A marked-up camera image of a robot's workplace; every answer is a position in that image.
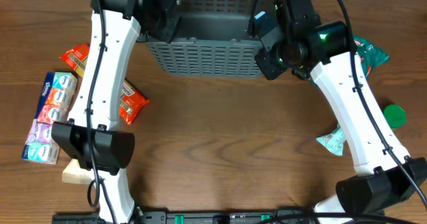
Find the light teal snack packet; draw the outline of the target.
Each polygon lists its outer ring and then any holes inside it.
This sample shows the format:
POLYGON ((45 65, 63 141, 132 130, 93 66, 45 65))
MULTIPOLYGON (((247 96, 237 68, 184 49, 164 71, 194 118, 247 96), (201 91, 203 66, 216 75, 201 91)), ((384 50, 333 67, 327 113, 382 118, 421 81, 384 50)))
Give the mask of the light teal snack packet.
POLYGON ((331 133, 317 137, 316 141, 334 155, 342 156, 344 153, 346 136, 339 124, 337 124, 337 127, 331 133))

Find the green lid glass jar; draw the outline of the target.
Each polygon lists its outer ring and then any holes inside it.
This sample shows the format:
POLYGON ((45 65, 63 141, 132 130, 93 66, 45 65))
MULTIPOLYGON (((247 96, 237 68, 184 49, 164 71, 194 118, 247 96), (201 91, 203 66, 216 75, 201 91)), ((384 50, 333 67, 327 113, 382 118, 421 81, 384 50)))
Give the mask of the green lid glass jar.
POLYGON ((388 105, 383 110, 384 117, 392 129, 402 127, 407 120, 405 110, 396 104, 388 105))

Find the Kleenex tissue multipack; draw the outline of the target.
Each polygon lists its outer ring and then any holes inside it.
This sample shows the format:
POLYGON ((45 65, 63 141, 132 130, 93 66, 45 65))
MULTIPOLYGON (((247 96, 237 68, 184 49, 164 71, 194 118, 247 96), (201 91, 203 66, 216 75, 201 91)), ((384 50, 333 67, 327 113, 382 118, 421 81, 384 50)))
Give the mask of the Kleenex tissue multipack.
POLYGON ((54 165, 60 147, 52 138, 53 124, 67 118, 77 78, 69 72, 48 72, 43 82, 37 110, 24 144, 24 161, 54 165))

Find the beige paper pouch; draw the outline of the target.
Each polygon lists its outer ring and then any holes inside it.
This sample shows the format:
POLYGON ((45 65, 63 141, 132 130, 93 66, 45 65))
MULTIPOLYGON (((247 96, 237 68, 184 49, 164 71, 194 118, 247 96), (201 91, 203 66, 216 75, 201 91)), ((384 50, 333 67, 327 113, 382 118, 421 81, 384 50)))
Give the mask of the beige paper pouch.
POLYGON ((91 172, 86 169, 82 169, 79 166, 78 160, 72 159, 63 170, 61 178, 64 183, 88 185, 91 182, 91 172))

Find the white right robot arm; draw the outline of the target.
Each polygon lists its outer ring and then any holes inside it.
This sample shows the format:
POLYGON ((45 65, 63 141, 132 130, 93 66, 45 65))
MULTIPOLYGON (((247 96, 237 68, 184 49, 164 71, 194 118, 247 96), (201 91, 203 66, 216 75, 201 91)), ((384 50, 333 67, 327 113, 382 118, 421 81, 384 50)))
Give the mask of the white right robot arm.
POLYGON ((323 93, 350 148, 353 177, 307 213, 276 223, 392 223, 384 210, 426 195, 426 159, 413 158, 389 126, 364 74, 349 17, 323 23, 311 0, 275 0, 274 14, 251 9, 248 35, 262 48, 256 64, 267 80, 302 70, 323 93))

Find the orange San Remo spaghetti pack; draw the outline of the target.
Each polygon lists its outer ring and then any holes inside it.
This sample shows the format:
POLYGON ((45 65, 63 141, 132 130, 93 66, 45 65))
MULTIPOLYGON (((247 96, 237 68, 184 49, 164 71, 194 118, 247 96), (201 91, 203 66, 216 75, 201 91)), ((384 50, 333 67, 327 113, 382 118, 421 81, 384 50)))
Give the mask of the orange San Remo spaghetti pack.
MULTIPOLYGON (((64 52, 59 58, 64 61, 79 77, 84 76, 85 66, 89 55, 89 44, 84 43, 64 52)), ((136 89, 127 79, 123 82, 120 97, 119 114, 131 125, 139 111, 149 103, 149 99, 136 89)))

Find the green Nescafe coffee bag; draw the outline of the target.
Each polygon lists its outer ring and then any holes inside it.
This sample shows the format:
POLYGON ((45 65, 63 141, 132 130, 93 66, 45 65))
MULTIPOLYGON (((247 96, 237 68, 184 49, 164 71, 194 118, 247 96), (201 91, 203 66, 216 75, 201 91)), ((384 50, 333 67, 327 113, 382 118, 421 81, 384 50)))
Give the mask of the green Nescafe coffee bag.
POLYGON ((377 47, 369 40, 354 35, 354 42, 357 46, 357 54, 360 56, 361 66, 365 76, 368 76, 375 68, 390 60, 390 56, 387 52, 377 47))

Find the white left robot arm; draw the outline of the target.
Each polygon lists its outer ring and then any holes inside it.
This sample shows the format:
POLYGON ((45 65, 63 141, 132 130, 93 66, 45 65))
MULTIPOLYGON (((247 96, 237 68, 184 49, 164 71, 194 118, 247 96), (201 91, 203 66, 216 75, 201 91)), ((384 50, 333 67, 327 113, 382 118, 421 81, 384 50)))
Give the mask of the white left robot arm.
POLYGON ((179 28, 173 13, 181 0, 91 0, 91 42, 80 89, 64 122, 54 122, 54 141, 90 174, 91 214, 56 214, 54 223, 139 223, 127 166, 135 147, 119 128, 121 91, 138 41, 171 42, 179 28))

